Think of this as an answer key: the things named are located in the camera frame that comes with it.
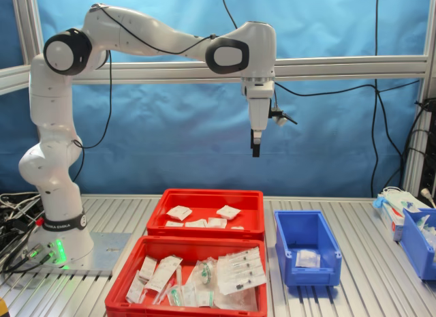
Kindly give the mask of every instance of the metal table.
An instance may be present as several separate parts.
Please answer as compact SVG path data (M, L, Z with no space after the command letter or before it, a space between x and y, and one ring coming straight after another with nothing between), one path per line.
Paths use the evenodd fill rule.
M11 316L105 316L104 299L159 196L84 195L94 232L131 232L112 277L26 273L0 281ZM370 199L265 197L268 316L436 316L436 282L421 282ZM321 210L343 254L336 287L283 286L273 210Z

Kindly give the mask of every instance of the blue backdrop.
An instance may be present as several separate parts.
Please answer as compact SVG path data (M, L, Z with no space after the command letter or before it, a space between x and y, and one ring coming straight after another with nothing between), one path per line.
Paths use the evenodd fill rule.
M373 55L375 0L226 0L238 25L269 22L277 55ZM38 0L45 39L80 26L92 3L140 10L197 35L224 34L232 23L221 0ZM379 54L421 55L429 0L380 0ZM0 57L12 55L2 50ZM169 61L118 52L114 62ZM413 80L380 80L386 89ZM336 91L371 80L287 82L301 93ZM418 85L382 93L393 141L403 148ZM97 142L108 115L108 85L74 86L74 118L85 145ZM247 103L238 84L115 85L103 143L87 151L78 178L83 193L162 193L168 187L240 188L267 195L368 196L375 156L371 144L374 92L294 97L277 90L279 105L298 125L268 124L261 157L251 157ZM18 161L37 142L25 90L0 97L0 189L31 189ZM399 158L376 122L380 162L376 187ZM74 176L78 163L72 166Z

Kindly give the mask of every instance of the metal profile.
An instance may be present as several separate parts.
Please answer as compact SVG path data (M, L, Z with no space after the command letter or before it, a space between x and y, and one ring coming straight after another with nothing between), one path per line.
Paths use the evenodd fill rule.
M426 56L326 57L277 59L276 79L423 78ZM220 75L202 62L113 63L114 84L239 82L238 73ZM109 65L74 79L76 84L108 84Z
M425 98L436 96L436 69L433 68L435 56L435 38L436 38L436 0L430 0L429 21L427 23L426 44L424 54L428 57L424 81L421 82L420 94L418 101L422 102ZM416 115L420 112L421 107L417 106ZM416 129L428 130L430 128L431 113L423 112L420 120L416 124ZM425 152L427 146L427 133L415 132L410 141L410 147L421 152ZM405 170L403 187L412 195L417 196L420 187L422 167L424 157L417 151L410 151Z
M12 0L18 36L20 37L22 60L30 64L34 56L42 52L43 38L40 13L36 0Z
M29 71L29 65L0 70L0 95L28 87Z

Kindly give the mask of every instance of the plastic bin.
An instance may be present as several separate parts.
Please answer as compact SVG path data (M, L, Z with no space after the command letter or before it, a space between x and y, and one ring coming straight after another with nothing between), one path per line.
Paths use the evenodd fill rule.
M342 254L321 211L275 211L277 243L283 282L288 286L336 286L341 277ZM298 250L321 255L320 268L296 267Z
M420 213L410 213L404 209L403 212L405 218L401 246L420 279L436 280L436 264L433 262L435 250L416 226L416 222L425 215L430 215L426 223L436 226L436 210L421 209Z
M225 256L240 252L253 247L259 247L260 257L265 269L265 247L263 242L240 239L193 239L180 237L141 237L131 251L129 258L124 264L119 276L106 297L106 312L108 317L211 317L211 316L248 316L266 317L266 284L255 288L258 302L257 312L243 312L240 310L222 310L209 307L172 307L165 298L160 305L151 305L155 297L155 291L146 294L142 304L128 303L125 300L127 291L133 281L136 271L141 268L146 255L158 260L175 254L183 258L182 279L185 284L197 260L205 260L212 256Z
M194 222L209 217L221 218L217 210L225 205L240 209L241 212L227 221L226 228L166 227L166 222L175 222L166 213L175 206L192 210L182 223ZM232 226L242 226L244 230L232 230ZM218 239L258 239L264 238L264 201L259 191L235 190L178 190L168 189L157 204L147 223L149 235L173 237L210 237Z

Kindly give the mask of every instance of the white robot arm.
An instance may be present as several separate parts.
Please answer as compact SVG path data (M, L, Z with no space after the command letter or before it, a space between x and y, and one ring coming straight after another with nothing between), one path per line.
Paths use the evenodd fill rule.
M72 78L105 64L107 50L144 56L183 55L205 61L218 74L239 72L249 104L255 157L271 117L276 40L270 25L246 22L226 35L201 38L133 10L93 5L83 28L51 37L44 54L31 64L31 119L40 132L40 143L27 151L19 169L23 178L37 187L45 210L43 228L31 235L29 247L50 247L54 258L49 265L71 263L93 248L80 190L68 173L80 155L72 141L81 143L72 115Z

